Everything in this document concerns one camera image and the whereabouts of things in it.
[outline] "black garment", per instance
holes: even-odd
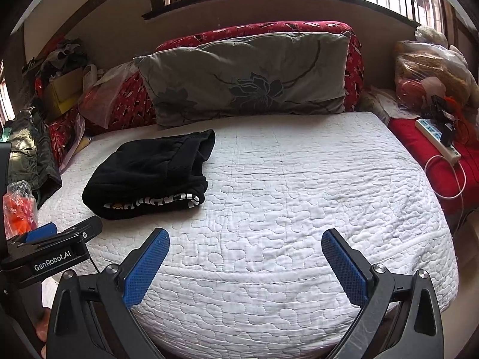
[[[8,183],[27,181],[40,208],[62,186],[48,128],[34,107],[21,110],[3,128],[11,128]]]
[[[202,204],[203,162],[214,145],[213,130],[125,143],[97,167],[83,202],[109,220]]]

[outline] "cardboard box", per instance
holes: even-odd
[[[72,108],[83,93],[83,69],[79,67],[59,78],[46,87],[43,102],[51,121]]]

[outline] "white extension cord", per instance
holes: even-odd
[[[424,166],[424,172],[427,174],[427,169],[429,167],[429,164],[431,163],[431,161],[435,158],[441,158],[441,159],[444,159],[448,164],[449,166],[451,167],[452,169],[452,172],[454,174],[454,178],[456,179],[456,183],[457,183],[457,188],[459,189],[459,193],[456,194],[455,196],[451,196],[451,197],[446,197],[446,196],[443,196],[441,194],[439,194],[438,192],[436,192],[434,189],[434,193],[436,193],[436,195],[439,197],[439,198],[442,198],[443,200],[455,200],[456,198],[458,197],[461,197],[461,215],[459,216],[459,220],[457,222],[457,227],[456,227],[456,230],[454,231],[454,234],[457,232],[457,230],[459,229],[459,225],[461,224],[461,218],[462,218],[462,215],[464,214],[464,199],[462,197],[462,192],[464,191],[464,189],[466,188],[466,172],[464,171],[464,168],[462,167],[461,163],[460,162],[457,162],[457,164],[459,165],[459,167],[461,168],[462,170],[462,175],[464,176],[464,185],[463,187],[461,188],[461,185],[459,185],[459,180],[457,179],[457,174],[456,174],[456,170],[454,170],[454,166],[446,159],[444,158],[442,155],[434,155],[434,156],[431,156],[428,161],[426,162],[426,165]]]

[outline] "mattress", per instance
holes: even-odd
[[[72,159],[63,187],[42,206],[59,229],[92,212],[81,194],[95,168],[135,139],[213,128],[203,205],[104,220],[88,243],[103,268],[120,263],[155,227],[170,251],[134,312],[152,340],[184,358],[310,358],[337,343],[352,306],[321,250],[338,229],[370,263],[429,271],[440,308],[458,289],[456,258],[439,202],[420,166],[368,112],[255,116],[156,126],[95,138]],[[93,273],[90,263],[76,266]]]

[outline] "bolt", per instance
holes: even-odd
[[[379,274],[382,274],[382,273],[385,273],[386,272],[386,267],[380,263],[376,263],[374,266],[373,266],[373,269],[375,272],[379,273]]]
[[[111,265],[106,266],[105,271],[108,274],[114,274],[118,271],[119,268],[120,267],[118,265],[116,265],[115,263],[112,263]]]
[[[418,275],[424,279],[429,278],[429,273],[426,270],[419,270]]]
[[[75,271],[73,270],[67,270],[66,272],[63,273],[63,278],[65,279],[70,279],[75,276]]]

